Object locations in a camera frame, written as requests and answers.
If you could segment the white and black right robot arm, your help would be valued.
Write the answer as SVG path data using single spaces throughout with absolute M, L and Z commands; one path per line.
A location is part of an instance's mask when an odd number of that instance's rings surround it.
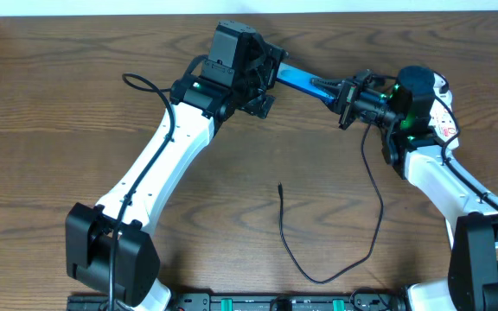
M 450 265 L 439 281 L 406 290 L 410 310 L 498 310 L 498 196 L 454 157 L 461 129 L 445 77 L 409 66 L 393 77 L 369 70 L 346 79 L 313 78 L 342 129 L 360 119 L 382 133 L 382 153 L 402 179 L 424 193 L 444 216 Z

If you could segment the blue Galaxy smartphone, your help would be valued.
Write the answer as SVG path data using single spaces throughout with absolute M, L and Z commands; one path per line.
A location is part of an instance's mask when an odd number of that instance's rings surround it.
M 311 73 L 282 62 L 278 68 L 276 81 L 311 97 L 320 99 L 325 105 L 332 104 L 335 101 L 335 97 L 311 84 L 311 80 L 315 77 Z

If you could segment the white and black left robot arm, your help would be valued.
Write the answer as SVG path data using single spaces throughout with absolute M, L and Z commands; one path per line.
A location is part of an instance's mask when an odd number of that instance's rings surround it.
M 124 73 L 134 89 L 155 93 L 165 113 L 127 173 L 94 206 L 75 204 L 65 220 L 67 274 L 103 294 L 97 310 L 164 310 L 171 291 L 158 274 L 152 241 L 170 195 L 197 155 L 236 111 L 264 119 L 287 52 L 240 22 L 218 23 L 208 54 L 160 89 Z

